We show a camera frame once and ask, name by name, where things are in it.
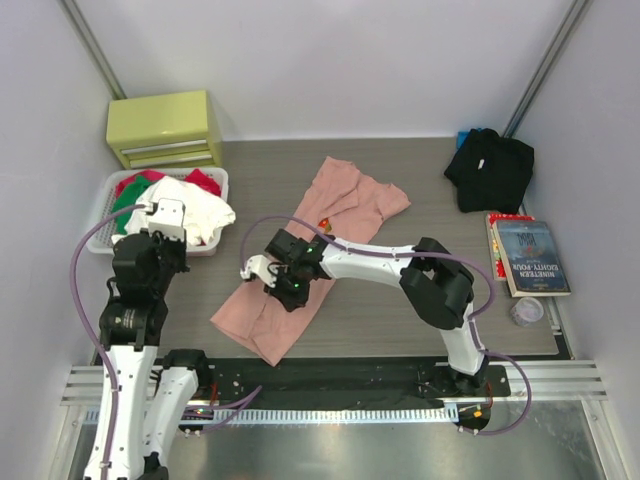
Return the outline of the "white plastic basket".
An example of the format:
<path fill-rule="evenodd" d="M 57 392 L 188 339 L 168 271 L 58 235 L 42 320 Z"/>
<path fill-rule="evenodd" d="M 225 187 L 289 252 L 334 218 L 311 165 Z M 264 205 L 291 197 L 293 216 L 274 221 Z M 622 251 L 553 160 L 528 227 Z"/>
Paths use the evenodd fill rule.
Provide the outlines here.
<path fill-rule="evenodd" d="M 229 176 L 225 169 L 218 167 L 198 167 L 194 168 L 202 172 L 203 175 L 214 180 L 221 188 L 221 198 L 226 201 L 229 193 Z M 157 169 L 157 172 L 163 173 L 170 177 L 184 180 L 193 170 L 193 168 L 168 168 Z M 100 222 L 104 217 L 111 213 L 113 204 L 116 199 L 116 186 L 123 180 L 134 177 L 140 173 L 140 170 L 121 170 L 111 174 L 104 182 L 100 193 L 97 196 L 96 204 L 92 210 L 89 226 L 92 227 Z M 87 243 L 87 248 L 94 254 L 111 255 L 113 253 L 113 243 L 111 237 L 116 234 L 116 223 L 111 221 L 104 225 Z M 222 230 L 218 229 L 214 233 L 212 241 L 208 244 L 200 246 L 189 246 L 187 248 L 188 256 L 213 256 L 217 245 L 220 242 Z"/>

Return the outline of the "pink printed t-shirt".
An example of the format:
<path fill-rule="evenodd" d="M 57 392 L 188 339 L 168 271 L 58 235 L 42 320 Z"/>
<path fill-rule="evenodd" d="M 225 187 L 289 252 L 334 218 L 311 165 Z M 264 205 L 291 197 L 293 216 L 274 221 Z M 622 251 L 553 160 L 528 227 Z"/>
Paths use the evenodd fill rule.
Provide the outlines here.
<path fill-rule="evenodd" d="M 329 225 L 332 235 L 367 243 L 383 223 L 410 206 L 408 196 L 393 184 L 363 174 L 353 163 L 325 159 L 294 216 L 316 227 Z M 291 313 L 263 291 L 259 281 L 242 283 L 211 318 L 224 334 L 277 365 L 304 333 L 333 287 L 314 282 L 305 307 Z"/>

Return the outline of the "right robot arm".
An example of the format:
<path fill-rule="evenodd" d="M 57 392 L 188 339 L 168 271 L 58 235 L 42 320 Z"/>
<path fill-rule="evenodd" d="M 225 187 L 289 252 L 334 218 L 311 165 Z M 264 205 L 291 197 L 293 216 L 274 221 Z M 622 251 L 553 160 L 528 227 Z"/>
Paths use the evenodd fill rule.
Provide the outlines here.
<path fill-rule="evenodd" d="M 471 333 L 469 316 L 474 277 L 436 240 L 416 245 L 380 247 L 316 235 L 307 241 L 284 229 L 265 248 L 275 260 L 264 290 L 288 312 L 307 306 L 311 287 L 321 282 L 355 279 L 401 290 L 417 317 L 437 329 L 447 350 L 451 388 L 471 396 L 487 383 L 487 356 Z"/>

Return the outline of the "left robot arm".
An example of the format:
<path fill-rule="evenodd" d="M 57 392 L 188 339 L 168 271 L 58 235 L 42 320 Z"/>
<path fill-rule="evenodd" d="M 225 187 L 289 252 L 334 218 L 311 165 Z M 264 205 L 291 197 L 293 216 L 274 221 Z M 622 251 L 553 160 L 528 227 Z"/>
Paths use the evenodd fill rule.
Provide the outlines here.
<path fill-rule="evenodd" d="M 109 299 L 99 319 L 103 391 L 86 479 L 166 479 L 169 451 L 188 402 L 211 391 L 201 350 L 158 360 L 173 277 L 188 271 L 186 243 L 142 231 L 114 246 Z"/>

